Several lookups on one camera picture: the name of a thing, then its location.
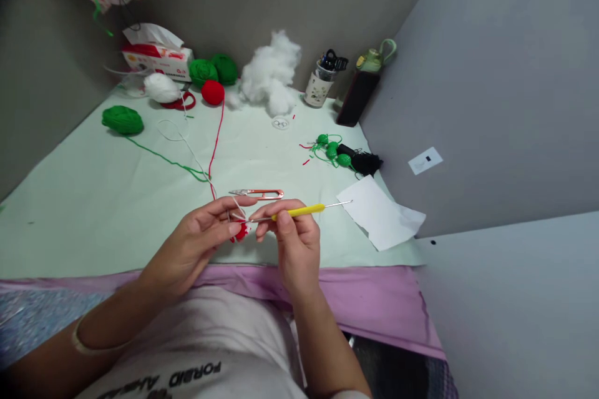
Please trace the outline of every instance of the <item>yellow crochet hook handle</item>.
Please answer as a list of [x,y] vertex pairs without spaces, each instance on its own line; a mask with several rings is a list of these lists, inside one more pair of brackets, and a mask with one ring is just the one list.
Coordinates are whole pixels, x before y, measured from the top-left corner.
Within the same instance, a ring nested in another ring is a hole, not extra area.
[[[300,215],[309,215],[309,214],[313,214],[313,213],[320,213],[324,210],[324,208],[327,207],[327,205],[324,204],[316,204],[316,205],[311,205],[310,207],[302,207],[300,209],[293,209],[293,210],[287,210],[289,212],[289,215],[294,217],[294,216],[300,216]],[[273,221],[276,221],[276,215],[271,216],[271,219]]]

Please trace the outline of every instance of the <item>red yarn strand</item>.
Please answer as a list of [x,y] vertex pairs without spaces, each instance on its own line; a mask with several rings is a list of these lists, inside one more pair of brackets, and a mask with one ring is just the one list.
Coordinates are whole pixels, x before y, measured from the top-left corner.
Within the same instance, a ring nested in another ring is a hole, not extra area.
[[[218,131],[217,131],[217,140],[214,142],[214,151],[212,151],[212,158],[210,159],[210,165],[208,166],[208,178],[212,179],[210,175],[210,171],[212,170],[212,162],[214,161],[214,155],[217,153],[217,145],[218,145],[218,136],[220,135],[220,127],[223,125],[223,118],[225,116],[225,100],[223,99],[223,107],[220,112],[220,123],[218,123]],[[214,187],[210,184],[210,191],[212,191],[212,197],[214,200],[217,199],[217,196],[214,192]]]

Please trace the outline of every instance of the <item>bottle handle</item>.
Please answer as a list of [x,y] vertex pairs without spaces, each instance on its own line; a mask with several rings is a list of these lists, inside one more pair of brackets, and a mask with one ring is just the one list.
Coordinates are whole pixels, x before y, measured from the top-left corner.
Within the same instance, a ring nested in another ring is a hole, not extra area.
[[383,66],[387,63],[387,61],[389,60],[389,58],[395,54],[395,51],[397,50],[397,44],[392,40],[392,39],[385,39],[382,41],[381,43],[381,47],[379,48],[379,52],[382,55],[382,52],[384,51],[385,48],[385,43],[388,44],[391,47],[391,51],[390,53],[382,60],[382,64]]

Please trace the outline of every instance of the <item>label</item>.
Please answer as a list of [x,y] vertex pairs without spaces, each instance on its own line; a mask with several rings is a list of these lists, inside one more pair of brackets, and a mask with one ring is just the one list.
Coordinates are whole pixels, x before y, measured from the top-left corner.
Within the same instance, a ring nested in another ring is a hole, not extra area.
[[310,80],[308,81],[308,86],[306,87],[304,101],[312,107],[322,107],[326,100],[326,95],[333,84],[334,81],[323,81],[322,79],[318,79],[316,74],[312,73],[312,75],[310,75]]

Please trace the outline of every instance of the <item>tissue box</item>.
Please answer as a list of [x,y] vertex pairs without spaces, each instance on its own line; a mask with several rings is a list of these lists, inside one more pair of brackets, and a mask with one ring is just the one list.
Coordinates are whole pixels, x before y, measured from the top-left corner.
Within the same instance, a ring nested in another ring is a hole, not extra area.
[[189,65],[193,62],[193,51],[189,48],[175,50],[157,44],[138,43],[128,44],[122,51],[131,68],[151,67],[174,81],[191,82]]

